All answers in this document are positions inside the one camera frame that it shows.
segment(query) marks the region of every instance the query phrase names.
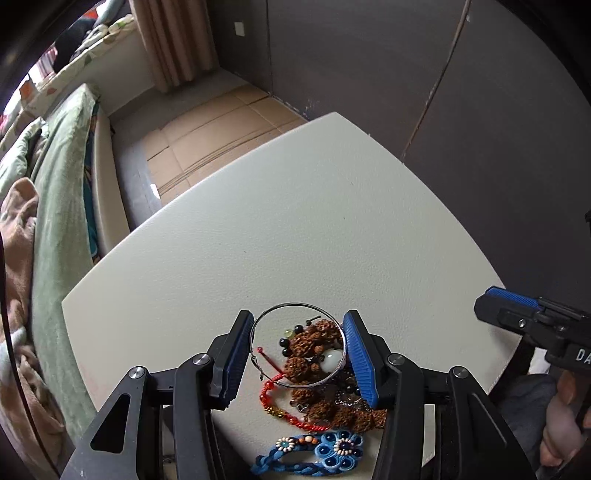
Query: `wall outlet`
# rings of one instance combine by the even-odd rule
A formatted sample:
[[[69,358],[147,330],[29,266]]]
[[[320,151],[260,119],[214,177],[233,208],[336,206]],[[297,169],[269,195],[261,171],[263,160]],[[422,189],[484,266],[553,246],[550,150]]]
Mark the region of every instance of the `wall outlet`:
[[[234,22],[234,30],[236,30],[236,35],[239,37],[244,37],[244,23],[242,22]]]

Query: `red string bracelet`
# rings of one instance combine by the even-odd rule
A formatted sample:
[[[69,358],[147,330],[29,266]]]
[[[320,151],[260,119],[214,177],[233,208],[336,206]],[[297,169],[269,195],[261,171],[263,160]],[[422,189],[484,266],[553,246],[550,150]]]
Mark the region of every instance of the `red string bracelet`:
[[[262,404],[263,408],[265,409],[265,411],[269,415],[273,415],[274,417],[277,417],[279,419],[285,419],[291,425],[298,427],[299,429],[304,430],[305,432],[325,432],[326,430],[329,430],[330,427],[323,427],[320,425],[314,425],[312,423],[308,423],[306,421],[301,421],[300,419],[298,419],[298,417],[292,415],[291,413],[286,412],[282,408],[279,408],[279,407],[276,407],[275,405],[273,405],[272,398],[268,394],[268,392],[275,389],[274,382],[281,380],[285,376],[285,374],[273,362],[273,360],[271,360],[269,357],[267,357],[267,355],[263,352],[262,347],[258,347],[256,349],[256,351],[259,352],[265,358],[265,360],[267,360],[269,362],[269,364],[275,370],[277,370],[279,372],[271,380],[265,381],[263,388],[261,390],[261,394],[259,395],[259,400],[261,400],[261,404]]]

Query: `gray wall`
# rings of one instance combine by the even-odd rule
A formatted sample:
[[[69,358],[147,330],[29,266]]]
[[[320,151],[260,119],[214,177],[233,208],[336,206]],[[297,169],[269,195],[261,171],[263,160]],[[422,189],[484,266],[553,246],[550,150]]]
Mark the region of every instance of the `gray wall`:
[[[238,17],[267,22],[263,6],[213,8],[217,32],[232,22],[216,39],[222,65],[310,119],[341,113],[400,158],[463,1],[269,0],[271,70],[263,34],[233,32]],[[591,310],[589,132],[588,102],[544,43],[495,0],[473,0],[404,161],[508,288]]]
[[[207,8],[221,66],[270,92],[266,0],[208,0]],[[236,35],[234,22],[244,23],[244,37]]]
[[[591,309],[591,109],[549,49],[474,1],[405,162],[508,288]]]
[[[400,155],[444,65],[462,0],[272,0],[273,94],[337,111]]]

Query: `metal screw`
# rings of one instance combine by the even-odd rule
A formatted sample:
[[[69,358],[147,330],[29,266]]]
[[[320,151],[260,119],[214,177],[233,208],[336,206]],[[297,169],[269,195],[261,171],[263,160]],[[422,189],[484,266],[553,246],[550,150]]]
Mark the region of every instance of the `metal screw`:
[[[452,372],[458,378],[466,378],[468,376],[468,370],[464,367],[453,367]]]
[[[205,365],[211,360],[211,357],[206,353],[198,353],[193,357],[193,363],[195,365]]]
[[[402,365],[404,363],[404,357],[400,353],[391,353],[388,357],[388,363],[390,365]]]
[[[144,367],[133,367],[131,370],[129,370],[129,377],[135,380],[136,378],[143,377],[144,373],[146,373]]]

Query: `white table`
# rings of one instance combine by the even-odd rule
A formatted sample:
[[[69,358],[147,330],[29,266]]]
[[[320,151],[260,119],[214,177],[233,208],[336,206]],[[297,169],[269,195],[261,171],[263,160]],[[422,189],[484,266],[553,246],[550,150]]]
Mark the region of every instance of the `white table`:
[[[419,366],[470,369],[489,391],[518,337],[478,322],[475,298],[501,285],[470,236],[386,149],[331,113],[282,135],[191,188],[133,231],[63,302],[82,378],[100,408],[134,365],[175,368],[285,301],[369,331]],[[257,337],[275,345],[285,324]],[[264,413],[249,363],[236,400],[215,412],[252,462],[295,427]],[[433,454],[427,409],[424,458]],[[380,433],[350,478],[368,478]]]

